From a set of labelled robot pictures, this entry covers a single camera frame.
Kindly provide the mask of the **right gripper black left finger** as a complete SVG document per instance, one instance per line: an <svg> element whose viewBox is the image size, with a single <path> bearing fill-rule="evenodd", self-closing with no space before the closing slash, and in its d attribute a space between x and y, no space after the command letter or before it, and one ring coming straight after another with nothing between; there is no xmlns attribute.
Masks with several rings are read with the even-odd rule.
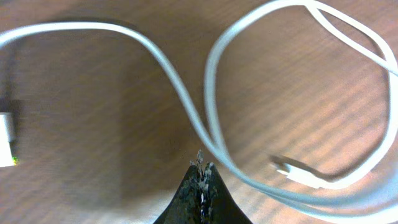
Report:
<svg viewBox="0 0 398 224"><path fill-rule="evenodd" d="M201 223L201 192L198 188L198 167L192 165L185 173L174 197L154 224Z"/></svg>

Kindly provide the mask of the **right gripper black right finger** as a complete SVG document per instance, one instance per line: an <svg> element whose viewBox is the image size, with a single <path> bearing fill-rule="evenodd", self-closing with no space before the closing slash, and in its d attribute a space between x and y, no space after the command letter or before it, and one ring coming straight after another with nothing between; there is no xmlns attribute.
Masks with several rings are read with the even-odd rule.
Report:
<svg viewBox="0 0 398 224"><path fill-rule="evenodd" d="M232 198L214 163L205 167L204 223L209 224L252 224Z"/></svg>

